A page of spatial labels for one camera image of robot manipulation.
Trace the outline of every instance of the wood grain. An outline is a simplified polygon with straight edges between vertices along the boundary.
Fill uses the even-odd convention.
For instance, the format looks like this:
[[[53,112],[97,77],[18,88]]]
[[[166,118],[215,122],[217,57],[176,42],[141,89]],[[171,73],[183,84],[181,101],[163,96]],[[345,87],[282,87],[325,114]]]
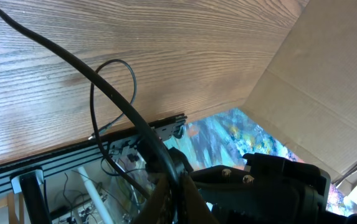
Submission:
[[[127,61],[138,82],[134,107],[147,121],[182,112],[194,121],[247,98],[306,4],[7,0],[0,8],[94,69],[108,59]],[[124,66],[101,75],[131,98]],[[100,125],[118,116],[98,90],[95,96]],[[81,74],[0,20],[0,164],[89,136],[88,99]],[[131,126],[126,118],[119,124]]]

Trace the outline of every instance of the cardboard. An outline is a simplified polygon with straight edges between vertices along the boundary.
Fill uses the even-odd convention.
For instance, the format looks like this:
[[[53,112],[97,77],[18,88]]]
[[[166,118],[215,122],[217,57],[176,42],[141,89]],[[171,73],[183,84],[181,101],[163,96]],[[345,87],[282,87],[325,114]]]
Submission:
[[[241,109],[333,182],[351,172],[339,187],[348,194],[357,182],[357,0],[311,0]]]

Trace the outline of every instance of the cardboard flap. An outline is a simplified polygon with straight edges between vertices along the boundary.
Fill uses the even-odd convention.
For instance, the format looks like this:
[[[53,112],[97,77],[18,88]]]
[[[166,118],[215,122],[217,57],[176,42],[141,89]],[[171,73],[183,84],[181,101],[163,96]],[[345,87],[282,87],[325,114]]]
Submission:
[[[357,0],[311,0],[241,108],[332,180],[357,163]]]

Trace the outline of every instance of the black post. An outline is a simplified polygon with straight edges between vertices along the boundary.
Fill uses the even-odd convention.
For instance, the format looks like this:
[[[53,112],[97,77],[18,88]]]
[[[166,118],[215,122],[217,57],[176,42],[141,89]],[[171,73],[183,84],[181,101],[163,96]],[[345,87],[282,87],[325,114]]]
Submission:
[[[22,175],[19,182],[21,184],[30,222],[35,224],[51,224],[52,220],[45,206],[36,175]]]

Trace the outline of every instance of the wooden tabletop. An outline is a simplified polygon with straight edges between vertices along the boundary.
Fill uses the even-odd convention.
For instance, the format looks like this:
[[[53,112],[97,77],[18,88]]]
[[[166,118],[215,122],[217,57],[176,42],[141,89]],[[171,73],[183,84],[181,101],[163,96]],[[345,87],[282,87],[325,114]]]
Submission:
[[[307,0],[6,0],[0,8],[96,69],[134,69],[147,121],[243,104]],[[123,65],[101,76],[130,100]],[[90,83],[0,19],[0,164],[88,138]],[[121,111],[95,92],[98,125]],[[111,131],[132,124],[122,119]]]

